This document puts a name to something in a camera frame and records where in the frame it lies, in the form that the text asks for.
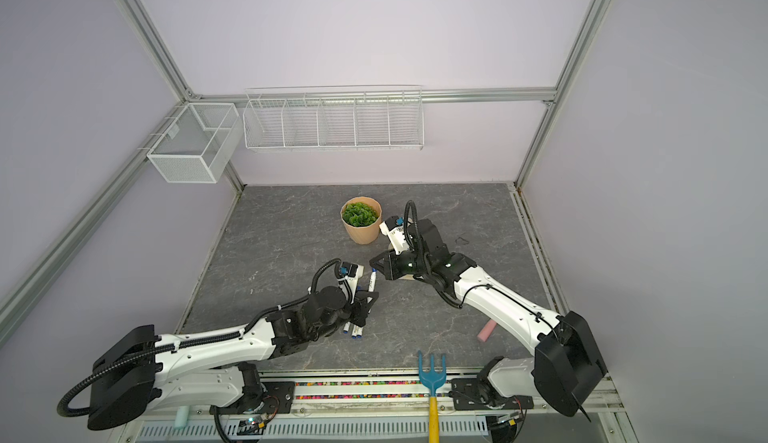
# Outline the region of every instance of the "robotic arm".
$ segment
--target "robotic arm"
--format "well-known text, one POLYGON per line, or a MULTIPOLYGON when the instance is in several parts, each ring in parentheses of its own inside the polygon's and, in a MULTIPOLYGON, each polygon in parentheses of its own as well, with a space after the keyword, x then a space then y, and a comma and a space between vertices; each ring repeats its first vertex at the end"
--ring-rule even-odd
POLYGON ((147 410, 186 405, 211 405, 215 415, 262 415, 269 396, 248 361, 300 352, 346 322, 364 326, 379 294, 352 293, 350 284, 362 272, 361 266, 332 259, 317 270, 308 295, 265 309, 245 326, 190 335, 155 335, 152 325, 139 326, 96 360, 93 374, 60 400, 57 412, 87 415, 91 430, 120 426, 147 410), (330 267, 339 286, 318 290, 320 275, 330 267), (70 408, 89 386, 90 406, 70 408))
MULTIPOLYGON (((417 218, 412 201, 403 218, 388 218, 380 228, 392 246, 370 261, 381 275, 389 280, 411 275, 432 285, 457 309, 474 306, 532 353, 529 359, 490 361, 472 385, 477 393, 470 399, 498 408, 515 395, 540 395, 563 415, 583 411, 582 403, 607 370, 580 315, 562 316, 536 305, 497 282, 469 257, 449 252, 432 222, 417 218)), ((263 428, 269 420, 266 415, 276 414, 280 403, 268 394, 249 361, 300 352, 346 322, 365 326, 379 294, 352 293, 350 284, 360 276, 361 266, 332 259, 312 277, 308 295, 264 309, 245 326, 190 335, 155 335, 152 325, 133 329, 94 363, 87 379, 67 392, 57 411, 67 417, 87 415, 88 428, 102 430, 147 410, 210 405, 219 427, 221 413, 260 417, 254 424, 263 428), (318 279, 331 267, 339 285, 318 290, 318 279), (90 406, 70 408, 72 399, 89 386, 90 406)), ((292 381, 286 386, 293 390, 292 381)))
POLYGON ((515 395, 540 395, 563 415, 581 410, 607 374, 587 322, 574 312, 562 316, 528 301, 488 275, 475 261, 450 253, 430 220, 419 220, 408 201, 403 218, 380 226, 391 249, 371 259, 386 279, 413 275, 432 285, 449 305, 474 306, 520 340, 532 359, 497 357, 478 374, 478 402, 497 407, 515 395))

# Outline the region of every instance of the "blue garden fork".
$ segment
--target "blue garden fork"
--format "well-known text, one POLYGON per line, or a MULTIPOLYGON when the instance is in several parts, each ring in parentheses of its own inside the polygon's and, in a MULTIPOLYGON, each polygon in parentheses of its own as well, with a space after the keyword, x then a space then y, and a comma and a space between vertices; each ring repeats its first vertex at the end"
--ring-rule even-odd
POLYGON ((418 379, 429 389, 429 443, 440 442, 440 421, 437 415, 437 389, 446 383, 446 354, 442 355, 442 371, 435 371, 435 356, 429 355, 429 371, 424 371, 422 351, 418 351, 418 379))

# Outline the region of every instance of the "wire shelf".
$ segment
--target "wire shelf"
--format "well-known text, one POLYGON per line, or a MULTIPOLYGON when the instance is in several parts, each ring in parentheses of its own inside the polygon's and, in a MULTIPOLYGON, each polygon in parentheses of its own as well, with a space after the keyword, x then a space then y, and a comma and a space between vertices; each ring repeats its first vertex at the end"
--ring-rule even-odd
POLYGON ((262 151, 421 149, 420 87, 246 90, 245 145, 262 151))
POLYGON ((147 157, 169 183, 216 183, 243 137, 232 103, 188 103, 147 157))

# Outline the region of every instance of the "wall-mounted wire rack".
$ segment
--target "wall-mounted wire rack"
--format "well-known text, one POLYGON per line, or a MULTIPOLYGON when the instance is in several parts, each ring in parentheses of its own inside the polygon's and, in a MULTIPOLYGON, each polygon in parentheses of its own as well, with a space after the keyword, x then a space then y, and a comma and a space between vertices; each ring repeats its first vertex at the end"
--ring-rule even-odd
POLYGON ((424 146, 418 86, 252 88, 246 94, 245 143, 253 151, 424 146))
POLYGON ((232 103, 188 103, 147 158, 169 183, 216 183, 243 138, 232 103))

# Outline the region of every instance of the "cable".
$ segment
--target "cable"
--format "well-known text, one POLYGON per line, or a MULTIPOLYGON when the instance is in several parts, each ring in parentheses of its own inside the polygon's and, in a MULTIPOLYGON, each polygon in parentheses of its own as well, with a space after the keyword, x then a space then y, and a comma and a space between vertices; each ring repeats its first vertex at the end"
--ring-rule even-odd
POLYGON ((469 294, 469 292, 473 291, 475 288, 480 288, 481 286, 485 286, 485 288, 491 288, 492 285, 490 283, 481 283, 479 285, 474 285, 472 288, 468 289, 467 292, 464 293, 464 298, 462 298, 462 302, 458 304, 458 308, 459 309, 464 308, 464 302, 466 301, 467 295, 469 294))
POLYGON ((557 333, 556 331, 554 331, 554 327, 553 327, 552 325, 550 325, 550 324, 549 324, 549 322, 548 322, 548 321, 547 321, 547 320, 546 320, 546 319, 543 317, 543 315, 542 315, 542 312, 539 312, 539 313, 533 313, 533 310, 532 310, 532 309, 530 309, 530 308, 528 308, 526 305, 523 305, 522 303, 518 302, 516 299, 514 299, 514 298, 512 298, 510 295, 508 295, 508 294, 506 294, 506 293, 502 292, 500 289, 496 288, 496 287, 495 287, 495 286, 493 286, 493 285, 492 285, 492 286, 491 286, 489 289, 494 289, 494 290, 496 290, 497 292, 499 292, 499 293, 501 293, 502 295, 506 296, 507 298, 509 298, 510 300, 512 300, 513 302, 515 302, 516 304, 520 305, 520 306, 521 306, 523 309, 526 309, 526 310, 528 311, 528 313, 532 314, 532 315, 533 315, 533 316, 535 316, 537 319, 540 319, 542 322, 546 323, 546 325, 547 325, 547 326, 549 326, 549 329, 550 329, 550 330, 552 330, 552 333, 554 333, 554 337, 555 337, 555 339, 558 341, 558 343, 560 342, 560 337, 559 337, 558 333, 557 333))
POLYGON ((329 269, 333 265, 336 265, 336 267, 333 269, 333 274, 336 275, 336 279, 341 279, 341 272, 339 271, 339 268, 341 267, 341 259, 340 258, 329 259, 320 268, 317 269, 317 271, 315 272, 315 275, 312 277, 312 286, 310 286, 310 293, 315 293, 317 291, 317 280, 320 279, 320 275, 322 275, 327 269, 329 269))
POLYGON ((520 425, 518 426, 517 432, 514 434, 514 438, 512 439, 513 441, 520 436, 520 432, 523 431, 523 425, 525 424, 525 419, 528 417, 528 409, 523 410, 523 405, 517 396, 515 396, 514 399, 518 401, 518 407, 520 408, 520 412, 522 413, 523 417, 520 420, 520 425))
POLYGON ((352 293, 352 287, 350 287, 350 282, 344 279, 342 280, 342 283, 344 283, 344 288, 346 288, 346 294, 349 296, 348 300, 350 301, 350 304, 355 303, 355 295, 352 293))
POLYGON ((226 432, 221 426, 221 418, 219 418, 219 407, 211 405, 210 409, 214 413, 214 425, 216 425, 216 433, 219 434, 219 438, 221 438, 224 443, 234 443, 230 437, 226 436, 226 432))
POLYGON ((75 396, 77 396, 81 391, 85 390, 89 386, 93 384, 94 381, 100 379, 104 375, 108 374, 111 371, 115 371, 116 369, 126 366, 129 363, 132 363, 136 360, 142 359, 146 356, 152 356, 157 355, 158 353, 162 352, 168 352, 174 349, 173 345, 162 345, 158 348, 153 349, 147 349, 141 353, 137 353, 135 355, 131 355, 128 358, 124 358, 118 361, 115 361, 114 363, 111 363, 110 365, 107 365, 105 368, 94 372, 91 376, 84 379, 83 381, 80 381, 77 385, 72 387, 71 390, 67 391, 67 393, 62 397, 61 400, 59 400, 58 405, 56 405, 56 412, 59 413, 60 416, 64 417, 74 417, 74 416, 85 416, 88 413, 91 412, 91 408, 69 408, 69 403, 74 399, 75 396))
MULTIPOLYGON (((279 306, 273 306, 269 309, 264 309, 260 311, 256 316, 245 326, 244 333, 248 333, 251 331, 251 329, 254 328, 255 324, 264 316, 274 313, 281 308, 287 308, 290 306, 298 305, 300 303, 304 303, 309 299, 309 296, 303 296, 299 299, 294 299, 293 301, 286 303, 285 305, 279 305, 279 306)), ((235 339, 240 338, 240 331, 236 332, 229 332, 224 333, 223 335, 216 335, 216 336, 206 336, 204 338, 196 338, 196 339, 187 339, 179 343, 179 349, 183 348, 190 348, 191 346, 198 346, 198 345, 207 345, 209 343, 218 343, 218 342, 225 342, 228 339, 235 339)), ((165 353, 170 352, 174 349, 174 344, 170 343, 168 345, 162 345, 158 346, 157 348, 151 348, 146 349, 143 352, 136 353, 134 355, 126 356, 123 359, 120 359, 118 361, 114 361, 113 363, 110 363, 110 365, 107 365, 103 369, 100 369, 99 371, 95 371, 93 374, 91 374, 88 378, 84 379, 83 381, 80 381, 77 385, 73 386, 72 389, 67 391, 66 394, 62 397, 61 400, 59 400, 58 405, 56 405, 56 412, 63 417, 75 417, 75 416, 86 416, 91 412, 91 407, 84 407, 84 408, 76 408, 72 409, 69 408, 70 402, 74 399, 75 396, 79 395, 81 391, 85 390, 89 386, 91 386, 94 381, 97 381, 107 375, 108 373, 115 371, 118 368, 121 368, 123 366, 126 366, 130 363, 133 363, 134 361, 140 360, 147 356, 157 355, 159 353, 165 353)))
POLYGON ((462 305, 460 303, 457 303, 450 296, 448 296, 446 294, 446 292, 442 292, 442 291, 438 290, 437 288, 435 288, 435 290, 437 291, 437 294, 440 296, 440 298, 442 298, 442 301, 446 302, 447 304, 449 304, 453 308, 456 308, 456 309, 461 309, 462 308, 462 305))
POLYGON ((460 395, 460 396, 463 396, 464 398, 466 398, 467 400, 470 400, 470 401, 473 401, 473 402, 477 403, 478 405, 487 406, 482 401, 476 400, 476 399, 472 398, 469 395, 465 395, 464 393, 461 393, 459 390, 451 390, 451 391, 448 392, 448 397, 453 398, 454 395, 460 395))
POLYGON ((279 409, 280 409, 280 400, 279 400, 279 399, 277 399, 277 397, 276 397, 276 396, 274 396, 274 395, 268 395, 268 396, 267 396, 266 398, 264 398, 264 399, 267 399, 267 398, 272 398, 273 400, 275 400, 275 410, 274 410, 274 412, 272 413, 272 415, 270 415, 270 417, 269 417, 269 418, 268 418, 266 421, 264 421, 264 423, 269 423, 270 421, 272 421, 273 419, 275 419, 275 417, 277 416, 277 410, 279 410, 279 409))
POLYGON ((402 211, 402 235, 403 237, 406 238, 406 243, 408 243, 408 248, 410 248, 411 251, 413 251, 416 249, 416 247, 413 246, 413 239, 408 234, 408 211, 409 210, 410 210, 410 206, 408 205, 408 203, 406 203, 406 208, 402 211))
POLYGON ((406 209, 408 208, 410 208, 411 213, 413 213, 413 232, 416 233, 416 258, 421 260, 426 274, 432 275, 432 268, 427 265, 427 259, 424 255, 424 241, 422 240, 422 232, 418 229, 418 215, 416 213, 416 204, 413 203, 413 200, 408 200, 408 203, 406 203, 406 209))

